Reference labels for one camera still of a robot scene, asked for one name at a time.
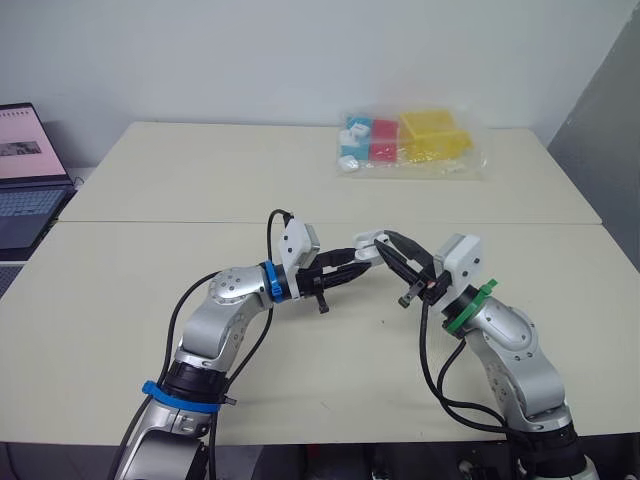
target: white table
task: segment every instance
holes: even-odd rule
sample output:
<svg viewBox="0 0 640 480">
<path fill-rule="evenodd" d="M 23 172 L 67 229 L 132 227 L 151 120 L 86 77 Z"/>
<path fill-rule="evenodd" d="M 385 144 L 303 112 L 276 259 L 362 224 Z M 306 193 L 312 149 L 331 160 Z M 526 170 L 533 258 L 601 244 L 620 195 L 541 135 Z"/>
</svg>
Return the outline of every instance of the white table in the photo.
<svg viewBox="0 0 640 480">
<path fill-rule="evenodd" d="M 482 181 L 336 175 L 333 127 L 134 123 L 62 221 L 599 224 L 529 130 L 494 130 Z"/>
<path fill-rule="evenodd" d="M 317 225 L 317 233 L 330 249 L 379 225 Z M 578 432 L 640 429 L 639 276 L 601 226 L 385 226 L 434 250 L 457 231 L 482 236 L 487 269 L 476 283 L 495 277 L 495 295 L 537 323 Z M 56 225 L 0 301 L 0 440 L 117 443 L 142 382 L 158 373 L 180 294 L 205 273 L 264 255 L 264 225 Z M 311 300 L 278 306 L 232 389 L 239 404 L 222 410 L 220 444 L 491 438 L 451 421 L 428 392 L 417 359 L 418 305 L 396 303 L 404 288 L 380 267 L 328 291 L 326 315 Z M 262 324 L 254 321 L 245 347 Z M 434 364 L 456 343 L 439 324 L 430 330 Z M 447 391 L 494 404 L 469 351 Z"/>
</svg>

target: cable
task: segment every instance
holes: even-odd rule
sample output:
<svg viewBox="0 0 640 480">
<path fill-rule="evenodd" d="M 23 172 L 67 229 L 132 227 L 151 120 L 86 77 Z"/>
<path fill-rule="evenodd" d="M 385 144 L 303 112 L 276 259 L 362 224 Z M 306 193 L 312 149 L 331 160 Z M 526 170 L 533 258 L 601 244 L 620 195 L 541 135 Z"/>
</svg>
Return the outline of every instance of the cable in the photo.
<svg viewBox="0 0 640 480">
<path fill-rule="evenodd" d="M 469 420 L 468 418 L 463 417 L 458 414 L 454 410 L 451 409 L 449 404 L 450 400 L 447 399 L 436 387 L 433 383 L 433 378 L 431 377 L 431 372 L 429 371 L 429 363 L 427 362 L 427 320 L 429 316 L 429 305 L 427 302 L 422 303 L 422 313 L 420 315 L 420 335 L 419 335 L 419 345 L 418 349 L 420 351 L 420 366 L 422 367 L 422 373 L 424 375 L 424 379 L 427 382 L 427 386 L 431 393 L 440 401 L 440 405 L 444 411 L 453 418 L 456 422 L 461 423 L 462 425 L 473 428 L 475 430 L 480 430 L 483 432 L 490 433 L 502 433 L 505 435 L 512 435 L 514 437 L 518 437 L 522 439 L 525 443 L 529 443 L 528 438 L 517 430 L 513 430 L 508 427 L 503 426 L 495 426 L 495 425 L 487 425 L 484 423 L 474 422 L 473 420 Z"/>
<path fill-rule="evenodd" d="M 282 218 L 284 219 L 285 224 L 289 221 L 290 218 L 293 217 L 291 213 L 279 208 L 275 209 L 269 214 L 269 219 L 267 220 L 267 258 L 269 259 L 269 261 L 273 260 L 273 253 L 271 250 L 271 227 L 273 226 L 273 220 L 276 215 L 282 215 Z M 247 363 L 249 363 L 253 355 L 258 351 L 258 348 L 260 348 L 260 345 L 262 345 L 262 342 L 267 336 L 267 333 L 269 333 L 272 320 L 273 320 L 273 306 L 269 309 L 269 313 L 267 313 L 267 322 L 265 323 L 264 328 L 262 329 L 262 333 L 258 337 L 258 340 L 256 340 L 256 343 L 253 345 L 253 347 L 251 347 L 251 350 L 249 350 L 249 353 L 247 353 L 244 359 L 242 359 L 242 362 L 240 362 L 240 365 L 238 365 L 238 367 L 235 369 L 233 374 L 231 374 L 231 376 L 227 380 L 225 392 L 229 391 L 231 384 L 235 382 L 236 378 L 238 378 L 238 375 L 240 375 L 240 372 L 242 372 L 242 370 L 244 369 L 244 367 L 246 367 Z"/>
<path fill-rule="evenodd" d="M 11 453 L 11 448 L 9 446 L 9 442 L 5 442 L 4 448 L 7 450 L 7 462 L 9 463 L 9 471 L 15 480 L 20 480 L 20 475 L 16 470 L 16 462 L 13 459 L 13 454 Z"/>
<path fill-rule="evenodd" d="M 282 215 L 285 226 L 289 222 L 289 219 L 293 218 L 292 213 L 287 212 L 286 210 L 282 210 L 281 208 L 276 208 L 269 214 L 269 219 L 267 220 L 267 258 L 269 260 L 273 260 L 273 255 L 271 252 L 271 225 L 273 224 L 273 219 L 276 215 Z"/>
<path fill-rule="evenodd" d="M 216 480 L 216 430 L 218 429 L 218 414 L 211 416 L 209 429 L 209 480 Z"/>
<path fill-rule="evenodd" d="M 211 280 L 220 271 L 210 273 L 205 275 L 196 283 L 191 285 L 189 289 L 182 294 L 178 303 L 176 303 L 175 308 L 173 309 L 173 313 L 171 314 L 171 319 L 169 320 L 169 329 L 167 331 L 167 345 L 164 350 L 164 361 L 162 362 L 162 370 L 160 371 L 160 375 L 158 376 L 158 380 L 156 381 L 156 385 L 160 386 L 164 382 L 165 377 L 167 376 L 167 372 L 169 371 L 169 365 L 171 364 L 171 354 L 173 353 L 173 335 L 176 329 L 176 322 L 178 320 L 178 314 L 180 313 L 180 309 L 184 305 L 184 302 L 187 301 L 187 298 L 198 288 L 200 285 L 205 283 L 207 280 Z"/>
<path fill-rule="evenodd" d="M 164 351 L 164 361 L 162 363 L 162 369 L 160 370 L 160 375 L 158 376 L 158 380 L 156 381 L 156 385 L 162 385 L 162 383 L 164 382 L 165 377 L 167 376 L 167 372 L 169 371 L 169 365 L 171 364 L 171 355 L 173 353 L 173 335 L 174 335 L 174 332 L 175 332 L 176 322 L 178 320 L 178 314 L 180 313 L 180 309 L 184 305 L 184 302 L 187 301 L 187 298 L 189 298 L 189 296 L 200 285 L 205 283 L 207 280 L 212 279 L 218 273 L 220 273 L 220 272 L 210 273 L 210 274 L 205 275 L 204 277 L 202 277 L 200 280 L 198 280 L 193 285 L 191 285 L 187 289 L 187 291 L 182 294 L 182 296 L 180 297 L 180 300 L 178 300 L 178 303 L 176 303 L 176 306 L 173 309 L 173 313 L 171 314 L 171 318 L 169 319 L 169 328 L 167 330 L 167 343 L 166 343 L 165 351 Z M 122 455 L 124 454 L 124 451 L 127 448 L 127 442 L 129 441 L 129 438 L 131 437 L 131 434 L 133 433 L 133 429 L 138 424 L 138 421 L 140 420 L 140 417 L 142 416 L 145 408 L 147 408 L 147 406 L 149 405 L 150 401 L 151 401 L 151 396 L 148 395 L 143 400 L 143 402 L 140 404 L 140 407 L 138 407 L 138 410 L 136 411 L 136 413 L 134 414 L 133 418 L 131 419 L 131 422 L 129 423 L 129 426 L 127 427 L 127 430 L 125 431 L 124 435 L 122 436 L 122 440 L 120 441 L 120 445 L 118 445 L 118 449 L 116 450 L 116 454 L 113 457 L 113 462 L 111 463 L 111 468 L 109 469 L 109 476 L 107 478 L 110 478 L 112 480 L 114 480 L 116 478 L 116 473 L 118 473 L 118 467 L 120 466 L 120 462 L 122 461 Z"/>
<path fill-rule="evenodd" d="M 464 350 L 464 347 L 466 347 L 466 345 L 467 345 L 466 340 L 462 339 L 460 344 L 456 347 L 456 349 L 451 353 L 451 355 L 449 356 L 447 361 L 444 363 L 444 365 L 442 366 L 442 369 L 440 370 L 440 373 L 438 374 L 438 382 L 437 382 L 436 388 L 440 392 L 440 395 L 442 395 L 442 398 L 444 398 L 446 400 L 447 405 L 449 405 L 450 407 L 467 408 L 467 409 L 470 409 L 470 410 L 477 410 L 479 412 L 486 413 L 487 415 L 490 415 L 493 418 L 495 418 L 500 425 L 505 426 L 506 422 L 505 422 L 504 418 L 498 412 L 493 410 L 492 408 L 486 407 L 486 406 L 481 405 L 479 403 L 458 402 L 456 400 L 451 400 L 450 398 L 447 398 L 447 397 L 444 396 L 444 392 L 443 392 L 442 387 L 443 387 L 443 384 L 444 384 L 444 378 L 445 378 L 445 376 L 447 374 L 447 371 L 449 370 L 451 365 L 453 365 L 453 362 L 462 353 L 462 351 Z"/>
<path fill-rule="evenodd" d="M 136 413 L 133 414 L 133 418 L 131 422 L 129 422 L 129 426 L 127 430 L 124 432 L 122 436 L 122 440 L 120 440 L 120 445 L 118 445 L 118 449 L 116 450 L 116 454 L 113 457 L 113 461 L 111 462 L 111 468 L 109 468 L 109 476 L 107 478 L 114 480 L 116 478 L 116 473 L 118 473 L 118 467 L 120 466 L 120 462 L 122 461 L 122 455 L 124 454 L 124 450 L 127 448 L 127 442 L 129 441 L 129 437 L 133 433 L 133 429 L 136 428 L 138 424 L 138 420 L 142 416 L 142 413 L 151 402 L 151 395 L 147 395 L 145 399 L 142 401 Z"/>
</svg>

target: blue ring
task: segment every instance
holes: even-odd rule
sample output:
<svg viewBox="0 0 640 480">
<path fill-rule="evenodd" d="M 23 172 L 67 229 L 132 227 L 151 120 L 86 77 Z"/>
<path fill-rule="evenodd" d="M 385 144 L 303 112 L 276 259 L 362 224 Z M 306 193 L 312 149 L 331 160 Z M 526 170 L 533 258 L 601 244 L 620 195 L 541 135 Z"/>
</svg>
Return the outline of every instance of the blue ring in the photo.
<svg viewBox="0 0 640 480">
<path fill-rule="evenodd" d="M 264 266 L 267 270 L 269 284 L 271 285 L 271 296 L 273 297 L 274 302 L 280 303 L 284 301 L 284 298 L 282 298 L 282 287 L 280 286 L 280 282 L 278 282 L 276 269 L 274 268 L 273 263 L 271 263 L 271 260 L 265 260 Z"/>
<path fill-rule="evenodd" d="M 167 395 L 158 388 L 155 382 L 152 382 L 151 380 L 147 380 L 146 382 L 144 382 L 144 385 L 142 386 L 142 392 L 146 393 L 147 395 L 151 395 L 153 398 L 158 400 L 160 403 L 163 403 L 164 405 L 179 408 L 180 410 L 189 410 L 191 412 L 198 413 L 216 413 L 218 410 L 220 410 L 220 404 L 218 403 L 188 402 L 187 400 L 180 400 L 179 398 Z"/>
</svg>

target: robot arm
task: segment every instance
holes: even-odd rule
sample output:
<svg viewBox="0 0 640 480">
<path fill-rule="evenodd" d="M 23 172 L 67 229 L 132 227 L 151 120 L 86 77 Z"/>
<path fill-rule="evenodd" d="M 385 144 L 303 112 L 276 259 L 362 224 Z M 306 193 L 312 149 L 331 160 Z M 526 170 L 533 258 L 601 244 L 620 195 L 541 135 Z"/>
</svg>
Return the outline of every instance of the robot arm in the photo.
<svg viewBox="0 0 640 480">
<path fill-rule="evenodd" d="M 443 327 L 449 333 L 471 346 L 506 426 L 526 439 L 509 438 L 529 476 L 533 472 L 535 478 L 597 479 L 593 464 L 580 450 L 564 385 L 540 348 L 534 323 L 524 312 L 491 297 L 495 280 L 480 289 L 470 284 L 483 260 L 480 240 L 454 235 L 431 257 L 413 240 L 385 233 L 401 254 L 423 267 L 416 272 L 391 245 L 376 242 L 387 265 L 409 283 L 399 303 L 406 307 L 414 297 L 421 298 L 445 315 Z"/>
<path fill-rule="evenodd" d="M 354 248 L 318 254 L 313 228 L 292 217 L 285 221 L 279 241 L 282 265 L 267 260 L 212 278 L 204 302 L 186 321 L 163 381 L 143 387 L 150 399 L 119 461 L 116 479 L 205 478 L 208 452 L 199 439 L 209 432 L 220 405 L 235 403 L 226 397 L 227 373 L 251 320 L 274 303 L 309 296 L 316 297 L 320 312 L 326 313 L 324 290 L 357 278 L 371 266 L 356 261 Z M 333 271 L 326 273 L 326 267 Z"/>
</svg>

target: clear plastic bag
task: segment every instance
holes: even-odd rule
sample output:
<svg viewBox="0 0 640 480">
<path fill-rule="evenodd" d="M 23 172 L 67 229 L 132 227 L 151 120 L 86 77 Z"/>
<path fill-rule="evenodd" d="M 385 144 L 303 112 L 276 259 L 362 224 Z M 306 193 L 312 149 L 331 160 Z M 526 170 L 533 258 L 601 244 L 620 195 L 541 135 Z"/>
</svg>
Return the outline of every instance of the clear plastic bag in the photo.
<svg viewBox="0 0 640 480">
<path fill-rule="evenodd" d="M 380 108 L 345 116 L 337 169 L 353 178 L 479 178 L 486 130 L 445 107 Z"/>
</svg>

